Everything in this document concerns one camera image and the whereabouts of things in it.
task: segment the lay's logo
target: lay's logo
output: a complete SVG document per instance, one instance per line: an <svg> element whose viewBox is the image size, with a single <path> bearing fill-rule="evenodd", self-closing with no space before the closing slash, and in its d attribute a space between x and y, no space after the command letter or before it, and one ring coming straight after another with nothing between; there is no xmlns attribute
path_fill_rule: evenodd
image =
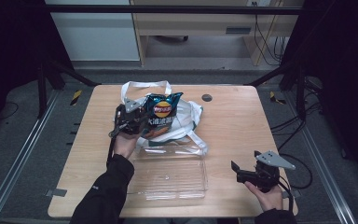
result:
<svg viewBox="0 0 358 224"><path fill-rule="evenodd" d="M172 107L169 103L162 101L154 106L154 113L159 118L165 118L171 113Z"/></svg>

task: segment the table top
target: table top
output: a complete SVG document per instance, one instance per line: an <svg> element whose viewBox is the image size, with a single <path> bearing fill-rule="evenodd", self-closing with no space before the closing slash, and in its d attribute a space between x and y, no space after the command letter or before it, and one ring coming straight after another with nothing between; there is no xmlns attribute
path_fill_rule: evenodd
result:
<svg viewBox="0 0 358 224"><path fill-rule="evenodd" d="M163 93L162 88L129 88L128 97L137 99L146 93ZM132 200L121 217L255 217L262 213L256 197L231 170L231 161L242 170L254 171L254 151L277 152L257 90L250 86L172 85L172 92L183 92L182 99L202 105L196 134L209 147L204 158L208 189L205 197L189 200ZM113 130L113 116L120 102L120 85L101 85L94 89L82 119L57 189L66 189L64 197L54 196L48 214L71 217L95 179L105 172ZM202 95L212 101L205 102ZM286 178L283 169L281 176ZM287 209L288 200L284 200Z"/></svg>

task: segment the black sleeve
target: black sleeve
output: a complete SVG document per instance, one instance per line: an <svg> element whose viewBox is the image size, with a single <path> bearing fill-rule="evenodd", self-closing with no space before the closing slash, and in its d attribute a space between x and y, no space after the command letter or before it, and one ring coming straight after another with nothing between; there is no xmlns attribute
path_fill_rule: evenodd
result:
<svg viewBox="0 0 358 224"><path fill-rule="evenodd" d="M97 178L77 205L70 223L117 223L133 172L132 163L115 154L106 173Z"/></svg>
<svg viewBox="0 0 358 224"><path fill-rule="evenodd" d="M271 209L255 218L255 224L297 224L292 212Z"/></svg>

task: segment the hand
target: hand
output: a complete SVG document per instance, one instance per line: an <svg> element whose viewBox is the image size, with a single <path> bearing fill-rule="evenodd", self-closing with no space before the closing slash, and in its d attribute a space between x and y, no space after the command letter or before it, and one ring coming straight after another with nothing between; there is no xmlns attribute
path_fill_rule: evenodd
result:
<svg viewBox="0 0 358 224"><path fill-rule="evenodd" d="M115 146L113 148L114 153L128 159L133 150L135 150L136 141L140 136L140 134L119 133L116 137Z"/></svg>
<svg viewBox="0 0 358 224"><path fill-rule="evenodd" d="M273 208L277 210L283 209L282 190L278 185L274 186L267 193L261 192L255 185L248 181L245 182L245 186L255 195L264 212Z"/></svg>

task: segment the plastic container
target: plastic container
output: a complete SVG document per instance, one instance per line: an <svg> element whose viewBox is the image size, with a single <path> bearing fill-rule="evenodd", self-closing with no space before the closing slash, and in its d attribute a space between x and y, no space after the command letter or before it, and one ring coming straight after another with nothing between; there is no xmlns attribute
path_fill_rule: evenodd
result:
<svg viewBox="0 0 358 224"><path fill-rule="evenodd" d="M204 153L197 147L169 143L137 148L135 174L128 194L145 200L198 199L205 196L207 177Z"/></svg>

